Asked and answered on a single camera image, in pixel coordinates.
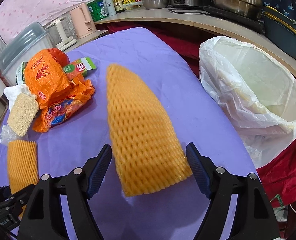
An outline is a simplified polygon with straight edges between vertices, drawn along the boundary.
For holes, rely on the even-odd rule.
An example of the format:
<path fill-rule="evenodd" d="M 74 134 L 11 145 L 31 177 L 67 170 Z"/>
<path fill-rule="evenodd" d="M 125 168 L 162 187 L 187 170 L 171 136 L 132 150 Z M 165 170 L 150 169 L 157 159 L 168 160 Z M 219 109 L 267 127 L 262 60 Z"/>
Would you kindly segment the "small orange foam net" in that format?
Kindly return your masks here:
<path fill-rule="evenodd" d="M 11 194 L 15 194 L 39 180 L 37 143 L 15 140 L 8 143 L 7 173 Z"/>

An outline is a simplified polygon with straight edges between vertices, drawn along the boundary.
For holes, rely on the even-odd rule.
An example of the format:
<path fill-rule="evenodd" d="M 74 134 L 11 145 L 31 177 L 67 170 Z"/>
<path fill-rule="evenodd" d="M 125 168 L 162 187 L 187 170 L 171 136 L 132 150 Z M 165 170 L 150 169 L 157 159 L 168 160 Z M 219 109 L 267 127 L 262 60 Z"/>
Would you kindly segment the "clear plastic bag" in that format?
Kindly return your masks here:
<path fill-rule="evenodd" d="M 16 140 L 28 140 L 28 135 L 21 137 L 9 125 L 3 125 L 0 132 L 0 144 L 7 146 L 10 142 Z"/>

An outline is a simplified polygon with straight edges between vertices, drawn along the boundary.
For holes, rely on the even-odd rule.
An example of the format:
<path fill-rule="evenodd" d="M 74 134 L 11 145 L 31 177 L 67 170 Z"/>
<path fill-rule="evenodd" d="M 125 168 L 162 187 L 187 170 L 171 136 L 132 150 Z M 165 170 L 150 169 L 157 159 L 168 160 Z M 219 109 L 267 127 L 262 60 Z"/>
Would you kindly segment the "orange snack wrapper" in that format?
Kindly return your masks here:
<path fill-rule="evenodd" d="M 94 94 L 95 87 L 90 79 L 84 79 L 83 75 L 75 77 L 67 92 L 40 111 L 32 129 L 35 132 L 44 133 L 62 124 L 82 108 Z"/>

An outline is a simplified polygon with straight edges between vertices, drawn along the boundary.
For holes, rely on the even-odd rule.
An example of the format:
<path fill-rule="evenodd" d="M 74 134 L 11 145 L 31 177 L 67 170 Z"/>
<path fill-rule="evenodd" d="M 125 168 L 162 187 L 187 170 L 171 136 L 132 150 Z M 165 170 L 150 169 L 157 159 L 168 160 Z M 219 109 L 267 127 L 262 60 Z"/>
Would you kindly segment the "beige loofah sponge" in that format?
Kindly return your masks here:
<path fill-rule="evenodd" d="M 38 110 L 39 104 L 33 96 L 20 93 L 10 111 L 7 124 L 15 134 L 24 137 Z"/>

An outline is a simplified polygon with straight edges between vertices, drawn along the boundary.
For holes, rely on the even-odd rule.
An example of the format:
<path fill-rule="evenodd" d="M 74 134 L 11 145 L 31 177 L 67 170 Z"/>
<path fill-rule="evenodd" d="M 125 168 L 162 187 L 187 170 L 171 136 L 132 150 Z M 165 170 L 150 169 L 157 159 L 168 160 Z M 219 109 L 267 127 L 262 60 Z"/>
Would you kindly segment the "green orange small box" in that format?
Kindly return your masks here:
<path fill-rule="evenodd" d="M 63 71 L 70 81 L 80 75 L 87 76 L 88 71 L 95 69 L 96 65 L 90 57 L 82 57 L 63 67 Z"/>

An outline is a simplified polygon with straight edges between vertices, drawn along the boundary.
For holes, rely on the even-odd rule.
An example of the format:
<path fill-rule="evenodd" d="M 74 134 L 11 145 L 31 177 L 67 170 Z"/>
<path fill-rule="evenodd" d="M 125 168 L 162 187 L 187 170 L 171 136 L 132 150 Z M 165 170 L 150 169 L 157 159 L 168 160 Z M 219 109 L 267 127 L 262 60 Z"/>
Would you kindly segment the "white paper towel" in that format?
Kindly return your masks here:
<path fill-rule="evenodd" d="M 12 107 L 14 106 L 14 103 L 15 103 L 18 95 L 21 93 L 28 95 L 33 99 L 36 99 L 36 96 L 30 92 L 30 89 L 28 88 L 28 86 L 26 84 L 9 86 L 4 89 L 4 94 L 5 94 L 6 98 L 8 99 L 8 105 L 9 105 L 10 111 L 12 110 Z"/>

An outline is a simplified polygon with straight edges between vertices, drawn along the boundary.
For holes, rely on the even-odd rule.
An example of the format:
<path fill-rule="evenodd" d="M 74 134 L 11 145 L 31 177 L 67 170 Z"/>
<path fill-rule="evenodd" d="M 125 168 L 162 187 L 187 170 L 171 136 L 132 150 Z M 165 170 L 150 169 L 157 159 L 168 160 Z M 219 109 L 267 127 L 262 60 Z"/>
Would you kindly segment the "green white milk carton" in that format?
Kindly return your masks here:
<path fill-rule="evenodd" d="M 27 62 L 22 62 L 16 69 L 15 77 L 17 85 L 25 84 L 25 68 L 27 66 Z"/>

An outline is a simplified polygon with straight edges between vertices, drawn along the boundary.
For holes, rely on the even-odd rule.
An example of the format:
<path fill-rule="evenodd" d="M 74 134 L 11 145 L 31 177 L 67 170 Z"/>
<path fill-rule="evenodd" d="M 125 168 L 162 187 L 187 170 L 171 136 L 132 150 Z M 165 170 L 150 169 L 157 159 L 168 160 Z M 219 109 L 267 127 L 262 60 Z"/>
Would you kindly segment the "orange tea bag wrapper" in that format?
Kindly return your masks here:
<path fill-rule="evenodd" d="M 25 84 L 37 96 L 40 109 L 49 106 L 71 88 L 63 70 L 69 63 L 68 56 L 57 48 L 43 49 L 28 61 L 24 72 Z"/>

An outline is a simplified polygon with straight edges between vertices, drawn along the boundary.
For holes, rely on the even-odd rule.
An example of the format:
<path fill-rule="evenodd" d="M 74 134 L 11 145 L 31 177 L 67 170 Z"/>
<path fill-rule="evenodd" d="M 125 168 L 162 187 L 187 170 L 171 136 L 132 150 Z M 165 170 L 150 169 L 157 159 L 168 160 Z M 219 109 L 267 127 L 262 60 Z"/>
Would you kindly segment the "white lined trash bin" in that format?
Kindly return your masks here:
<path fill-rule="evenodd" d="M 247 42 L 210 38 L 199 48 L 200 81 L 239 134 L 256 168 L 296 139 L 296 80 Z"/>

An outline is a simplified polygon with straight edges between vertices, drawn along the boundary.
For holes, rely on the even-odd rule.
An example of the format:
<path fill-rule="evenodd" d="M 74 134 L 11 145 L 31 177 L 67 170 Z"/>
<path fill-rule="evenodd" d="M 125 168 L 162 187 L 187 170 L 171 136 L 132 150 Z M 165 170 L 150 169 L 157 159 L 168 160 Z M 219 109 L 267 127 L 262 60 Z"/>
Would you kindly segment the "red cloth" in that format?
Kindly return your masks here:
<path fill-rule="evenodd" d="M 158 36 L 188 63 L 196 75 L 199 73 L 200 44 L 215 37 L 208 31 L 175 23 L 128 21 L 98 25 L 100 30 L 107 30 L 111 34 L 135 27 L 146 28 Z M 296 139 L 270 163 L 257 169 L 257 172 L 273 207 L 280 205 L 278 200 L 273 199 L 277 195 L 285 205 L 293 204 L 296 201 Z"/>

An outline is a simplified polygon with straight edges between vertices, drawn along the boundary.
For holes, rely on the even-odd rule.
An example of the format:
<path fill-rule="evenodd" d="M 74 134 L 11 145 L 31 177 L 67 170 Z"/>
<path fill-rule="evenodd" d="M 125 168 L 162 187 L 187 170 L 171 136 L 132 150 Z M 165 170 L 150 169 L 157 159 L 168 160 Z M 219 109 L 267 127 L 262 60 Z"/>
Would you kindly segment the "white glass kettle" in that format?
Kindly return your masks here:
<path fill-rule="evenodd" d="M 74 29 L 69 27 L 66 16 L 59 17 L 45 26 L 45 30 L 50 34 L 51 41 L 61 51 L 72 47 L 77 43 Z"/>

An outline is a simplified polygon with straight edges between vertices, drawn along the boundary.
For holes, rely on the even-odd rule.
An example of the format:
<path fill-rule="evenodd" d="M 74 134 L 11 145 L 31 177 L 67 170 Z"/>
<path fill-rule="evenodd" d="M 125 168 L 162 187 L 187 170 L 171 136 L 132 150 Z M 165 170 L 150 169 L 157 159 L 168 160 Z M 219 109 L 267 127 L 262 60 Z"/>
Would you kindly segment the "pink electric kettle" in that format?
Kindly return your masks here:
<path fill-rule="evenodd" d="M 78 39 L 96 32 L 94 21 L 86 3 L 78 5 L 69 13 Z"/>

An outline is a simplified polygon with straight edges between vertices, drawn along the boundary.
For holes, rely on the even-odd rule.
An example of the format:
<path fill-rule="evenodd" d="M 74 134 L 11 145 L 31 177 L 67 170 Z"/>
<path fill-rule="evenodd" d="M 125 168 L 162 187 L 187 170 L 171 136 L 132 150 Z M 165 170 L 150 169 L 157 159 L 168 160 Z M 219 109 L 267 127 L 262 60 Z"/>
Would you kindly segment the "white dish rack box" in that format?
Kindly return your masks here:
<path fill-rule="evenodd" d="M 28 62 L 39 51 L 53 48 L 49 33 L 38 22 L 21 31 L 0 55 L 0 77 L 7 86 L 15 86 L 16 71 L 22 62 Z"/>

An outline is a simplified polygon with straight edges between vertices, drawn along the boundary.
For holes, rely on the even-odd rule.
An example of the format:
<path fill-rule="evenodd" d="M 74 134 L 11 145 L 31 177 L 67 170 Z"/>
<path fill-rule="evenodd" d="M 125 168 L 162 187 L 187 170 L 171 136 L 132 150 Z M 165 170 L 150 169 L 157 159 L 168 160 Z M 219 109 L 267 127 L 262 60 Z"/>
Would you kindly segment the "black induction cooker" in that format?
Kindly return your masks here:
<path fill-rule="evenodd" d="M 257 33 L 264 33 L 264 24 L 258 20 L 252 20 L 245 16 L 238 15 L 234 12 L 226 11 L 215 7 L 203 7 L 203 9 L 204 11 L 208 12 L 211 16 L 237 23 L 248 29 L 256 31 Z"/>

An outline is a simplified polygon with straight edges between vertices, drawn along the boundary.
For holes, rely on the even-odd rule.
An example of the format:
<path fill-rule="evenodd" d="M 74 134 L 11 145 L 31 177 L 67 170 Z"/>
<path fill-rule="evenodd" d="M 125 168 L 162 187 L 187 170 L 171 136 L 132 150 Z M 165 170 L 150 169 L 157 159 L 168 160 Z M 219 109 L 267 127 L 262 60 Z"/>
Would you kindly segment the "stacked teal yellow basins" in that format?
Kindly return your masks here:
<path fill-rule="evenodd" d="M 265 36 L 296 60 L 296 21 L 270 6 L 264 6 L 262 18 Z"/>

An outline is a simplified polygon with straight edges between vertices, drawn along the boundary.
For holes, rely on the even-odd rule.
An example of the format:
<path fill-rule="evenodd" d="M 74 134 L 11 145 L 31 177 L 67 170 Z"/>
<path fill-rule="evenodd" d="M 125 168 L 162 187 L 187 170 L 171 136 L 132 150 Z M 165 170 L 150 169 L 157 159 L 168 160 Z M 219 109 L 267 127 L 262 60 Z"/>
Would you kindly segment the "green tin can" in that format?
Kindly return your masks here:
<path fill-rule="evenodd" d="M 103 0 L 93 0 L 92 2 L 87 3 L 87 6 L 94 22 L 108 17 L 108 12 L 106 11 Z"/>

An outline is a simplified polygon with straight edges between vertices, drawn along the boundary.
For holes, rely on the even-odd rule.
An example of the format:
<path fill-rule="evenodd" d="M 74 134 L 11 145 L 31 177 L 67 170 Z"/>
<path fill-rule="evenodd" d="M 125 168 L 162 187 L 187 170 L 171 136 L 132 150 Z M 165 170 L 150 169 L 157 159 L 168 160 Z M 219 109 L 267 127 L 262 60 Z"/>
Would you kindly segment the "white bottle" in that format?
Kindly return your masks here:
<path fill-rule="evenodd" d="M 116 15 L 116 10 L 115 10 L 115 7 L 114 7 L 113 0 L 104 0 L 104 2 L 105 2 L 105 5 L 106 5 L 109 16 Z"/>

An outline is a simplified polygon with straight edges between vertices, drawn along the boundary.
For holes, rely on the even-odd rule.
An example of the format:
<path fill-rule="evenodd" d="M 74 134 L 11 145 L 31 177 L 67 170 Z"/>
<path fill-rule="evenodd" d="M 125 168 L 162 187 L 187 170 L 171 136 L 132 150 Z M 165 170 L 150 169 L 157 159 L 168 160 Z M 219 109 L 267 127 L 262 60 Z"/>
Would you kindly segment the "dark sauce bottle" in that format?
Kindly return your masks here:
<path fill-rule="evenodd" d="M 122 0 L 113 0 L 116 13 L 124 11 Z"/>

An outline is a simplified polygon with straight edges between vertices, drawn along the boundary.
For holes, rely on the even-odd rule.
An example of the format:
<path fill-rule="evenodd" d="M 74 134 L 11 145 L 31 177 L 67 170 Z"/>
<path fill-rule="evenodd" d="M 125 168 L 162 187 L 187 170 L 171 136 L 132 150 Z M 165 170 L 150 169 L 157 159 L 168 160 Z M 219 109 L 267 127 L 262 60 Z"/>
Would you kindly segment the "small steel pot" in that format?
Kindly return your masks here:
<path fill-rule="evenodd" d="M 169 5 L 169 0 L 142 0 L 145 9 L 163 9 Z"/>

